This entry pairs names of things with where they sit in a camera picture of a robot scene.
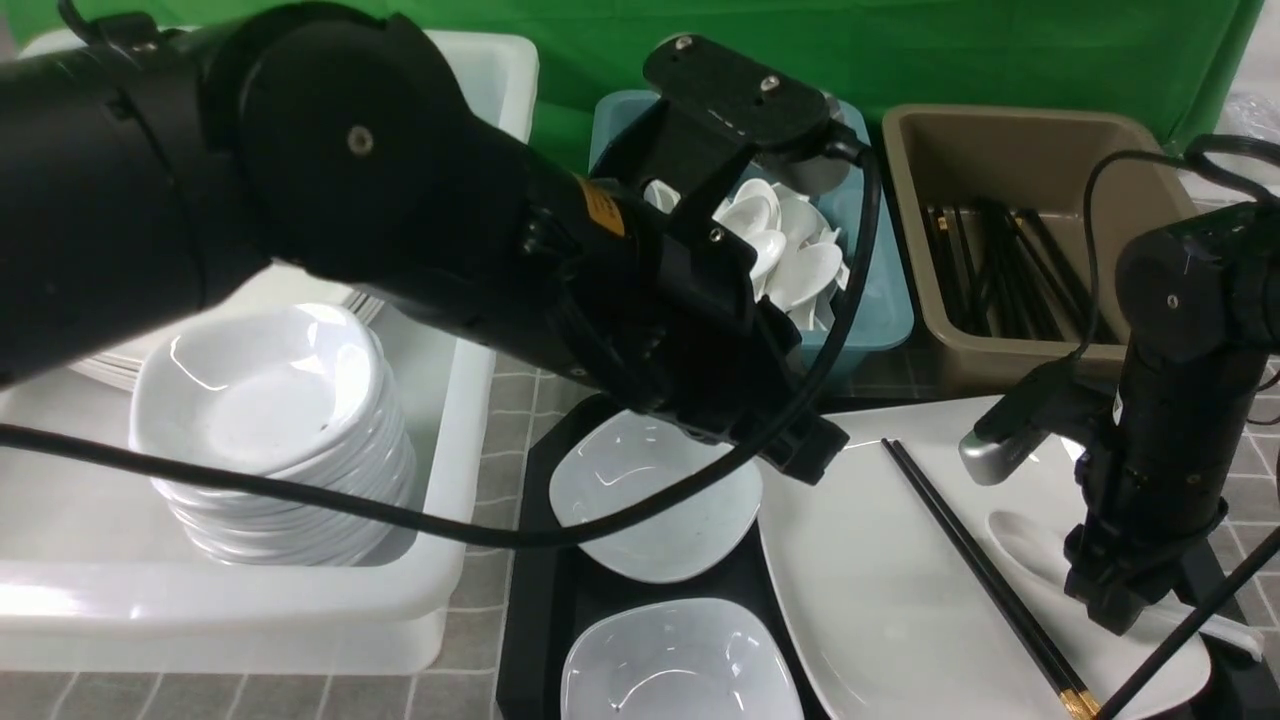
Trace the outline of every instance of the chopsticks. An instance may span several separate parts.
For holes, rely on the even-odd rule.
[[[906,452],[901,442],[883,438],[881,439],[881,445],[888,450],[890,456],[893,457],[899,469],[902,470],[902,475],[911,483],[916,495],[920,496],[920,500],[924,501],[929,512],[947,534],[951,544],[955,546],[974,577],[982,583],[982,588],[987,591],[987,596],[996,603],[1005,620],[1009,621],[1009,626],[1018,635],[1023,647],[1027,648],[1032,660],[1036,661],[1036,666],[1039,667],[1044,679],[1053,688],[1068,715],[1074,720],[1092,720],[1098,712],[1098,702],[1093,698],[1093,693],[1089,692],[1084,680],[1075,673],[1071,664],[1057,650],[1057,646],[1053,644],[1053,639],[1048,637],[1044,628],[1036,621],[1030,610],[1027,609],[1027,605],[1018,597],[1014,588],[1000,574],[1000,570],[987,557],[987,553],[978,546],[978,541],[969,534],[969,530],[965,529],[960,519],[947,506],[946,500],[938,495],[937,488],[924,475],[924,470],[915,464],[915,460]]]

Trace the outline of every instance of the robotic arm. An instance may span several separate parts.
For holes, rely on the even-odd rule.
[[[700,439],[792,400],[799,334],[710,218],[753,161],[823,192],[870,158],[822,92],[671,38],[644,68],[662,99],[586,179],[477,119],[401,15],[306,3],[182,33],[61,8],[95,42],[0,67],[0,307],[22,309],[0,388],[282,260]],[[654,178],[669,215],[640,199]],[[804,409],[762,456],[815,483],[846,439]]]
[[[1119,387],[1078,380],[1078,355],[1042,365],[960,445],[980,484],[1004,482],[1048,433],[1084,446],[1075,480],[1088,514],[1065,542],[1064,589],[1117,634],[1174,588],[1179,559],[1226,516],[1222,486],[1280,351],[1280,204],[1208,152],[1280,160],[1280,147],[1228,136],[1197,138],[1183,161],[1119,158],[1185,167],[1256,199],[1125,246],[1116,291],[1132,333]]]

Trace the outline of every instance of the black cable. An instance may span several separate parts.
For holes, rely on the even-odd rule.
[[[1133,675],[1124,682],[1123,685],[1102,703],[1094,720],[1112,720],[1116,715],[1124,710],[1124,706],[1129,703],[1137,696],[1143,685],[1146,685],[1156,673],[1178,652],[1178,648],[1183,646],[1187,641],[1192,639],[1196,633],[1199,632],[1201,626],[1208,621],[1228,600],[1240,592],[1244,583],[1249,582],[1249,578],[1254,573],[1262,569],[1263,565],[1275,556],[1276,551],[1280,551],[1280,528],[1271,530],[1262,544],[1260,544],[1248,557],[1244,559],[1240,565],[1226,577],[1213,592],[1204,598],[1204,602],[1199,605],[1185,620],[1174,628],[1174,632],[1169,633],[1156,650],[1133,671]]]
[[[814,359],[809,372],[805,373],[800,387],[777,415],[764,423],[755,434],[733,450],[684,480],[625,510],[598,520],[558,530],[503,530],[484,528],[325,488],[154,457],[83,438],[8,424],[0,424],[0,446],[93,462],[118,470],[186,484],[237,491],[311,505],[485,547],[513,550],[564,547],[582,544],[622,532],[705,491],[755,457],[758,452],[813,402],[814,397],[822,389],[827,374],[840,357],[845,347],[845,340],[849,337],[854,319],[858,316],[858,307],[861,305],[863,293],[867,288],[867,278],[870,272],[872,250],[876,246],[876,231],[879,220],[881,179],[879,167],[876,164],[876,158],[870,152],[870,147],[858,141],[851,131],[847,138],[832,141],[827,155],[861,167],[863,215],[858,225],[856,246],[850,260],[849,291],[844,293],[841,302],[837,305],[836,318],[827,334],[827,340],[818,351],[818,356]]]
[[[1262,392],[1262,391],[1271,389],[1271,388],[1276,387],[1277,382],[1280,382],[1280,370],[1276,370],[1275,374],[1272,374],[1271,378],[1267,379],[1267,382],[1260,384],[1258,389],[1256,389],[1253,392],[1258,393],[1258,392]],[[1249,418],[1249,424],[1251,425],[1262,425],[1262,427],[1280,425],[1280,415],[1276,415],[1275,418],[1271,418],[1270,420],[1254,420],[1253,418]]]
[[[1089,173],[1089,179],[1084,183],[1083,209],[1084,249],[1089,254],[1089,297],[1092,302],[1089,304],[1089,324],[1084,331],[1084,336],[1080,337],[1080,345],[1068,355],[1069,359],[1074,360],[1084,356],[1084,352],[1093,342],[1093,336],[1098,332],[1098,316],[1101,314],[1101,309],[1098,307],[1098,243],[1093,237],[1093,190],[1097,187],[1102,172],[1120,160],[1144,160],[1147,163],[1156,163],[1157,165],[1188,169],[1187,163],[1178,158],[1170,158],[1158,152],[1147,152],[1146,150],[1119,150],[1098,160],[1097,165],[1093,165],[1093,172]]]

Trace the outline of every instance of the screw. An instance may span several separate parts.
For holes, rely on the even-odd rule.
[[[356,158],[367,158],[374,151],[374,133],[365,126],[353,126],[347,133],[347,149]]]

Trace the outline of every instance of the stack of white plates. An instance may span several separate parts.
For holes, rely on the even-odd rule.
[[[70,369],[124,391],[137,386],[142,363],[160,345],[188,328],[211,320],[250,315],[301,302],[324,302],[351,310],[369,323],[383,309],[383,301],[347,286],[323,281],[288,265],[273,265],[259,273],[216,307],[172,325],[136,337],[124,345],[74,363]]]

